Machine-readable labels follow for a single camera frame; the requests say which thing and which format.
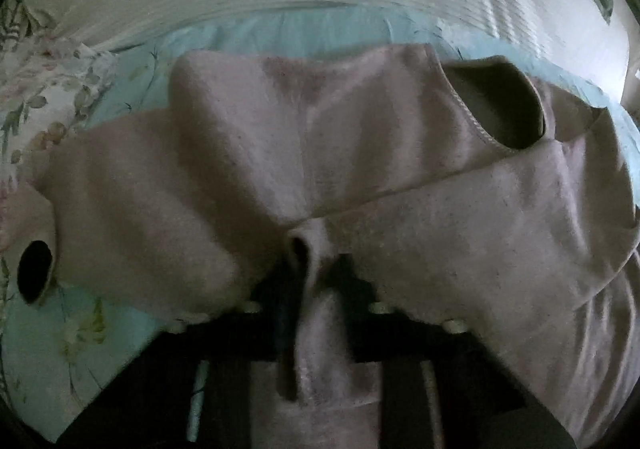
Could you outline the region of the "light blue floral quilt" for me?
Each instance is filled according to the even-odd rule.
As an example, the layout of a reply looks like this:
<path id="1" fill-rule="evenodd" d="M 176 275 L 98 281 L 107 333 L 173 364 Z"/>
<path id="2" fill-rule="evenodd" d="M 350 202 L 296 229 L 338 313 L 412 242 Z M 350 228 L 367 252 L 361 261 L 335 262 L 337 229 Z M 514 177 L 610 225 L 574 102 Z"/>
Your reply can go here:
<path id="1" fill-rule="evenodd" d="M 504 38 L 462 24 L 402 9 L 320 8 L 258 14 L 224 23 L 188 26 L 119 53 L 110 89 L 88 120 L 98 125 L 166 102 L 168 68 L 180 53 L 211 49 L 329 59 L 376 45 L 418 42 L 446 59 L 501 54 L 526 73 L 568 89 L 593 106 L 611 107 L 631 174 L 639 174 L 639 131 L 622 106 L 589 80 L 570 74 Z M 102 305 L 106 335 L 88 324 L 99 307 L 84 291 L 66 291 L 38 313 L 8 304 L 1 335 L 2 381 L 18 415 L 44 437 L 62 434 L 109 377 L 151 338 L 155 325 L 143 313 Z"/>

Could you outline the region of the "white floral pillow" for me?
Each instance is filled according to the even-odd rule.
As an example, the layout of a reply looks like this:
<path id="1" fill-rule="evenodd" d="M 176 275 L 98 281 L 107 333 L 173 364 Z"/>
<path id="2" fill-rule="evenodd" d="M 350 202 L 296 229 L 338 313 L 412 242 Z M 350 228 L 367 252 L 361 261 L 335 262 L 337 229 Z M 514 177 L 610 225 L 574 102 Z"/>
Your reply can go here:
<path id="1" fill-rule="evenodd" d="M 1 51 L 1 196 L 84 127 L 117 59 L 73 39 L 27 37 Z"/>

